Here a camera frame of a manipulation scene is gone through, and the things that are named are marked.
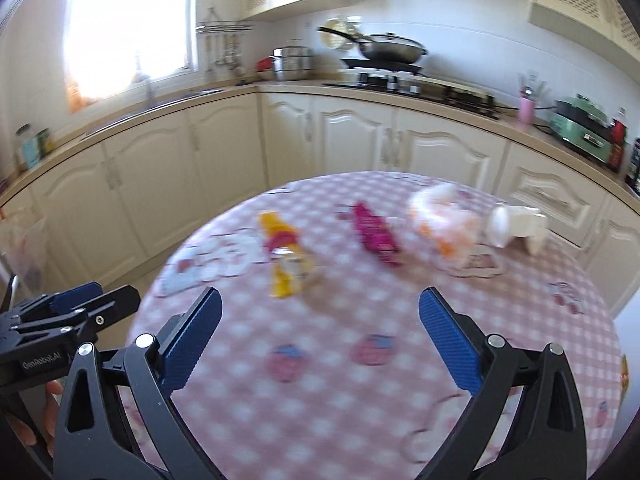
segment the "gas stove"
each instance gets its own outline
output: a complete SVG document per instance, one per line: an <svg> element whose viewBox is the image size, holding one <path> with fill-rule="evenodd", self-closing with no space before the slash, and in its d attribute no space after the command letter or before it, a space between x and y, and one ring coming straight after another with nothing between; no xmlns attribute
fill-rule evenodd
<svg viewBox="0 0 640 480"><path fill-rule="evenodd" d="M449 105L498 120L494 97L487 92L450 81L426 77L420 67L401 63L380 63L366 59L344 59L340 70L350 81L325 83L326 86L403 95Z"/></svg>

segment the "pan handle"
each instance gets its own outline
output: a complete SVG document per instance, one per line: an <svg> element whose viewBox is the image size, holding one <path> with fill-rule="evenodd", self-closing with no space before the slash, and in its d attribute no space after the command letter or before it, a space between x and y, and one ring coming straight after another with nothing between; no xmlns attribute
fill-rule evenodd
<svg viewBox="0 0 640 480"><path fill-rule="evenodd" d="M335 34L336 36L341 36L343 38L346 38L347 40L353 41L353 43L367 43L370 41L367 38L364 38L362 35L352 36L351 34L348 34L341 30L335 30L334 28L329 27L318 27L318 32L328 32L329 34Z"/></svg>

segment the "stainless steel pot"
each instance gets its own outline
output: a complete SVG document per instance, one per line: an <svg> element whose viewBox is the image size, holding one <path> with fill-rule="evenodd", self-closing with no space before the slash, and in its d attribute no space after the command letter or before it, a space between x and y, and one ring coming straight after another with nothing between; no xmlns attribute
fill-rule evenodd
<svg viewBox="0 0 640 480"><path fill-rule="evenodd" d="M337 34L358 44L364 57L372 61L393 61L398 63L415 63L421 56L428 54L427 50L417 41L396 36L391 32L386 34L348 34L333 28L318 27L319 32Z"/></svg>
<svg viewBox="0 0 640 480"><path fill-rule="evenodd" d="M273 73L279 81L308 79L313 72L313 52L308 46L283 46L273 51Z"/></svg>

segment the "human hand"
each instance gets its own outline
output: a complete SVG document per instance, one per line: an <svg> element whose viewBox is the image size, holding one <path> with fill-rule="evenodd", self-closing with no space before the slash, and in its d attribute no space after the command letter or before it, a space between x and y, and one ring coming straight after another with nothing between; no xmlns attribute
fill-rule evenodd
<svg viewBox="0 0 640 480"><path fill-rule="evenodd" d="M56 419L58 417L58 403L53 396L62 395L62 385L58 381L49 381L46 384L46 395L47 403L44 409L44 428L46 434L44 434L44 438L47 441L47 450L49 454L53 456L53 441L56 433ZM6 418L9 425L15 431L15 434L25 446L34 446L36 444L36 436L29 426L13 415L7 414Z"/></svg>

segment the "pink checkered tablecloth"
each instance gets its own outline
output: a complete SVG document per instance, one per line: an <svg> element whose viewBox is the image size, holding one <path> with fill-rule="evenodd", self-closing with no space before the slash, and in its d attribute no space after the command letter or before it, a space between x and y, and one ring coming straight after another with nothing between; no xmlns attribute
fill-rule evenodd
<svg viewBox="0 0 640 480"><path fill-rule="evenodd" d="M404 218L411 193L437 182L377 171L294 182L213 219L169 259L129 340L156 333L205 285L220 291L222 321L172 399L229 480L412 480L469 399L418 318L418 296L431 285L485 333L520 348L559 342L566 349L589 473L597 468L618 412L621 355L606 306L575 260L551 240L536 257L515 242L504 250L479 246L475 269L453 272L428 241L400 227L406 264L393 269L336 214L336 205L364 201L378 215ZM465 186L458 199L482 216L497 202ZM265 210L299 229L319 266L299 296L270 297L272 269L257 223ZM506 436L513 393L481 463L496 457ZM126 405L145 456L157 462L132 401Z"/></svg>

